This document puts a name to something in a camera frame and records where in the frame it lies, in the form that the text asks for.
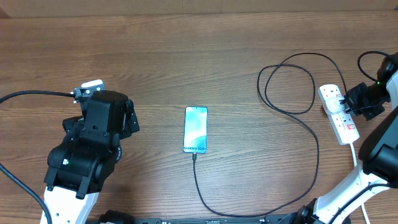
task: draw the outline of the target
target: power strip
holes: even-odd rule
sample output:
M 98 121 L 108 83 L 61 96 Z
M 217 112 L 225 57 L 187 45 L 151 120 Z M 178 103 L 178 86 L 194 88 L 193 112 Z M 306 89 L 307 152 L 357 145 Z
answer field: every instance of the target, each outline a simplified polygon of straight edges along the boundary
M 344 97 L 338 86 L 333 84 L 323 85 L 318 89 L 323 109 L 325 109 L 331 127 L 336 134 L 338 143 L 345 145 L 359 138 L 358 130 L 350 114 L 345 113 L 344 106 L 340 103 Z

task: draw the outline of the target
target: black cable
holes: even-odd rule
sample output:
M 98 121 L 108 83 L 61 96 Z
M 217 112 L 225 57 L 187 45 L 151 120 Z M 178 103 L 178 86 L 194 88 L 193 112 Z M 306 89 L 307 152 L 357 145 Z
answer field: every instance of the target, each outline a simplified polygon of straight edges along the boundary
M 376 80 L 375 78 L 371 77 L 370 75 L 368 75 L 368 74 L 362 69 L 362 66 L 361 66 L 361 59 L 362 59 L 362 57 L 365 56 L 365 55 L 368 55 L 368 54 L 379 54 L 379 55 L 386 56 L 388 59 L 390 59 L 391 61 L 393 61 L 396 65 L 398 65 L 398 60 L 397 60 L 395 57 L 393 57 L 392 55 L 389 55 L 389 54 L 387 54 L 387 53 L 384 53 L 384 52 L 380 52 L 380 51 L 377 51 L 377 50 L 371 50 L 371 51 L 368 51 L 368 52 L 365 52 L 365 53 L 361 54 L 361 55 L 358 57 L 358 62 L 357 62 L 357 63 L 358 63 L 358 68 L 359 68 L 359 70 L 362 72 L 362 74 L 363 74 L 364 76 L 368 77 L 370 80 L 372 80 L 372 81 L 374 81 L 374 82 L 376 82 L 377 80 Z
M 355 195 L 351 200 L 349 200 L 343 207 L 341 207 L 339 210 L 337 210 L 336 214 L 333 216 L 333 218 L 330 220 L 329 224 L 332 224 L 336 218 L 346 209 L 349 205 L 351 205 L 353 202 L 355 202 L 356 199 L 358 199 L 362 194 L 367 192 L 368 190 L 372 190 L 373 187 L 391 187 L 389 184 L 371 184 L 364 188 L 360 193 Z
M 310 127 L 308 127 L 303 121 L 299 120 L 298 118 L 296 118 L 295 116 L 292 115 L 292 114 L 304 114 L 304 113 L 308 112 L 308 111 L 311 109 L 311 107 L 313 106 L 314 101 L 315 101 L 315 81 L 314 81 L 314 79 L 313 79 L 312 74 L 311 74 L 307 69 L 305 69 L 305 68 L 303 68 L 303 67 L 301 67 L 301 66 L 298 66 L 298 65 L 284 64 L 284 62 L 286 62 L 288 59 L 290 59 L 290 58 L 292 58 L 292 57 L 294 57 L 294 56 L 298 56 L 298 55 L 319 55 L 319 56 L 322 56 L 322 57 L 327 58 L 329 61 L 332 62 L 332 64 L 336 67 L 338 73 L 340 74 L 341 81 L 343 82 L 343 86 L 344 86 L 345 92 L 347 92 L 347 88 L 346 88 L 346 84 L 345 84 L 345 81 L 344 81 L 344 78 L 343 78 L 343 74 L 341 73 L 341 71 L 340 71 L 340 69 L 338 68 L 337 64 L 336 64 L 330 57 L 327 57 L 326 55 L 319 54 L 319 53 L 305 52 L 305 53 L 294 54 L 294 55 L 289 56 L 289 57 L 286 58 L 285 60 L 283 60 L 280 64 L 278 64 L 278 65 L 269 65 L 269 66 L 266 66 L 266 67 L 264 67 L 264 68 L 259 72 L 259 75 L 258 75 L 258 78 L 257 78 L 257 92 L 258 92 L 258 94 L 259 94 L 261 100 L 262 100 L 269 108 L 271 108 L 271 109 L 273 109 L 273 110 L 275 110 L 275 111 L 278 111 L 278 112 L 280 112 L 280 113 L 282 113 L 282 114 L 284 114 L 284 115 L 286 115 L 286 116 L 289 116 L 289 117 L 293 118 L 294 120 L 298 121 L 298 122 L 299 122 L 300 124 L 302 124 L 305 128 L 307 128 L 308 131 L 309 131 L 309 132 L 312 134 L 312 136 L 315 138 L 315 142 L 317 143 L 317 166 L 316 166 L 316 168 L 315 168 L 315 175 L 314 175 L 313 181 L 312 181 L 312 183 L 311 183 L 311 186 L 308 188 L 308 190 L 306 190 L 301 196 L 297 197 L 296 199 L 293 199 L 293 200 L 291 200 L 290 202 L 287 202 L 287 203 L 285 203 L 285 204 L 283 204 L 283 205 L 281 205 L 281 206 L 279 206 L 279 207 L 277 207 L 277 208 L 274 208 L 274 209 L 272 209 L 271 211 L 265 212 L 265 213 L 261 213 L 261 214 L 257 214 L 257 215 L 232 215 L 232 214 L 225 214 L 225 213 L 217 212 L 217 211 L 214 211 L 213 209 L 211 209 L 211 208 L 205 203 L 203 197 L 201 196 L 201 193 L 200 193 L 200 190 L 199 190 L 199 186 L 198 186 L 198 181 L 197 181 L 196 170 L 195 170 L 195 164 L 196 164 L 197 155 L 194 154 L 193 157 L 192 157 L 192 159 L 193 159 L 193 176 L 194 176 L 194 178 L 195 178 L 195 183 L 196 183 L 196 186 L 197 186 L 198 194 L 199 194 L 200 200 L 201 200 L 201 202 L 203 203 L 203 205 L 204 205 L 209 211 L 213 212 L 214 214 L 222 215 L 222 216 L 225 216 L 225 217 L 238 217 L 238 218 L 243 218 L 243 217 L 262 217 L 262 216 L 266 216 L 266 215 L 268 215 L 268 214 L 270 214 L 270 213 L 272 213 L 272 212 L 274 212 L 274 211 L 276 211 L 276 210 L 278 210 L 278 209 L 280 209 L 280 208 L 283 208 L 283 207 L 285 207 L 285 206 L 287 206 L 287 205 L 290 205 L 291 203 L 294 203 L 294 202 L 300 200 L 302 197 L 304 197 L 306 194 L 308 194 L 309 191 L 311 191 L 312 187 L 315 185 L 315 181 L 317 180 L 318 169 L 319 169 L 319 153 L 320 153 L 320 150 L 319 150 L 318 137 L 317 137 L 317 135 L 312 131 L 312 129 L 311 129 Z M 260 76 L 261 76 L 261 73 L 262 73 L 265 69 L 271 68 L 271 67 L 276 67 L 276 68 L 275 68 L 274 71 L 270 74 L 270 76 L 269 76 L 269 78 L 268 78 L 268 81 L 267 81 L 267 84 L 266 84 L 266 87 L 265 87 L 265 89 L 264 89 L 264 93 L 265 93 L 265 97 L 266 97 L 266 100 L 265 100 L 265 99 L 262 97 L 261 92 L 260 92 L 260 85 L 259 85 Z M 301 70 L 307 72 L 308 75 L 311 77 L 312 85 L 313 85 L 313 96 L 312 96 L 311 105 L 310 105 L 310 107 L 309 107 L 307 110 L 301 111 L 301 112 L 285 111 L 285 110 L 282 110 L 282 109 L 276 107 L 275 105 L 273 105 L 273 104 L 270 102 L 270 100 L 268 99 L 268 96 L 267 96 L 267 86 L 268 86 L 268 83 L 269 83 L 269 81 L 271 80 L 272 76 L 275 74 L 275 72 L 276 72 L 280 67 L 294 67 L 294 68 L 299 68 L 299 69 L 301 69 Z
M 28 91 L 19 91 L 16 93 L 11 93 L 10 95 L 4 96 L 0 99 L 0 103 L 15 97 L 15 96 L 20 96 L 20 95 L 26 95 L 26 94 L 45 94 L 45 95 L 55 95 L 55 96 L 69 96 L 69 97 L 75 97 L 73 94 L 68 94 L 68 93 L 59 93 L 59 92 L 53 92 L 53 91 L 39 91 L 39 90 L 28 90 Z M 51 219 L 51 214 L 49 211 L 49 208 L 47 208 L 46 204 L 43 202 L 43 200 L 26 184 L 24 184 L 22 181 L 20 181 L 16 176 L 14 176 L 12 173 L 10 173 L 1 163 L 0 163 L 0 170 L 3 172 L 7 177 L 9 177 L 12 181 L 14 181 L 18 186 L 20 186 L 22 189 L 24 189 L 30 196 L 32 196 L 38 203 L 39 205 L 43 208 L 44 214 L 47 218 L 47 223 L 52 224 L 52 219 Z

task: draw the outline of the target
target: wooden surface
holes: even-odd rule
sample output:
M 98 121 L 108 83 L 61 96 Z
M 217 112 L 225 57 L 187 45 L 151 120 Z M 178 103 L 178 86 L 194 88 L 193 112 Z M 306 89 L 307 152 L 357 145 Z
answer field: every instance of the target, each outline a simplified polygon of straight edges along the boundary
M 398 0 L 0 0 L 11 18 L 393 10 L 397 6 Z
M 259 70 L 294 53 L 319 52 L 336 61 L 352 88 L 371 83 L 356 67 L 359 54 L 398 51 L 394 11 L 3 19 L 0 31 L 1 96 L 29 89 L 68 93 L 100 78 L 136 106 L 141 130 L 122 141 L 121 162 L 91 217 L 109 209 L 136 217 L 214 217 L 199 200 L 191 155 L 182 153 L 187 105 L 209 111 L 208 153 L 198 156 L 197 174 L 210 207 L 247 215 L 292 200 L 313 179 L 315 140 L 261 103 Z M 363 67 L 375 75 L 381 60 L 368 56 Z M 310 70 L 317 87 L 336 83 L 343 89 L 324 58 L 301 56 L 290 63 Z M 301 111 L 312 97 L 310 78 L 282 68 L 269 97 L 281 108 Z M 6 101 L 0 110 L 1 163 L 42 195 L 48 153 L 65 134 L 61 122 L 79 115 L 80 107 L 69 98 L 30 95 Z M 361 135 L 357 150 L 386 114 L 369 122 L 355 118 Z M 278 213 L 294 212 L 324 195 L 353 168 L 349 147 L 337 143 L 318 97 L 299 118 L 319 137 L 319 175 L 307 196 Z M 0 186 L 0 223 L 39 222 L 34 199 L 4 175 Z M 395 190 L 369 200 L 371 222 L 396 223 L 397 200 Z M 360 210 L 351 218 L 364 223 Z

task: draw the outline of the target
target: power outlet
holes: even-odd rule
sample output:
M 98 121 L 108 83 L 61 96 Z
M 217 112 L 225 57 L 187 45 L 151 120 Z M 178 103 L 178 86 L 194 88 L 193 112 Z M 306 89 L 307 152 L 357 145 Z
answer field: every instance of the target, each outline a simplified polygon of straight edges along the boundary
M 344 110 L 331 113 L 326 106 L 327 101 L 339 101 L 343 97 L 338 86 L 333 84 L 323 85 L 318 89 L 318 95 L 321 99 L 323 109 L 325 109 L 328 114 L 331 127 L 336 134 L 338 143 L 340 145 L 345 145 L 357 140 L 359 138 L 359 133 L 351 115 L 345 113 Z

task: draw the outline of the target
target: smartphone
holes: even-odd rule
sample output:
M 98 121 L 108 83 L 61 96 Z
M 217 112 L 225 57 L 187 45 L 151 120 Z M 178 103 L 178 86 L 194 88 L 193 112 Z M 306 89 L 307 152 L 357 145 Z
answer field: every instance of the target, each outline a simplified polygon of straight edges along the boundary
M 187 153 L 206 153 L 207 107 L 188 106 L 185 108 L 183 151 Z

